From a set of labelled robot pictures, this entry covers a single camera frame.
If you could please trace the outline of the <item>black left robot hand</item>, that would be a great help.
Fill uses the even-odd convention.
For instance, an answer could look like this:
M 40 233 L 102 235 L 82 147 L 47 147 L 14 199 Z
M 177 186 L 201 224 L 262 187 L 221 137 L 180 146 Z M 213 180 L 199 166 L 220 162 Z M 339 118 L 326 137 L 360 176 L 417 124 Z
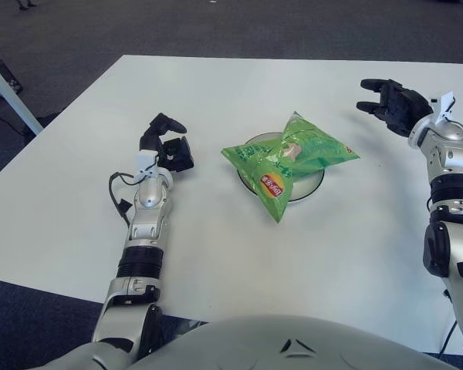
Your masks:
M 180 133 L 182 137 L 163 142 L 161 137 L 167 132 Z M 184 136 L 186 132 L 185 126 L 177 120 L 158 113 L 140 138 L 139 149 L 156 151 L 160 168 L 175 172 L 189 170 L 194 167 L 194 160 Z

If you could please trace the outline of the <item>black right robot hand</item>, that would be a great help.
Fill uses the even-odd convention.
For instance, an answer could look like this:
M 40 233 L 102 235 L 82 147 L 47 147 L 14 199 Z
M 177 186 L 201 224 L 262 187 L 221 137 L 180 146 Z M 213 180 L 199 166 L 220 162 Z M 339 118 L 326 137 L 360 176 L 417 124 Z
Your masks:
M 378 103 L 358 102 L 357 109 L 384 121 L 387 128 L 399 136 L 408 138 L 417 122 L 433 113 L 420 93 L 392 79 L 362 79 L 360 86 L 379 93 L 380 100 Z

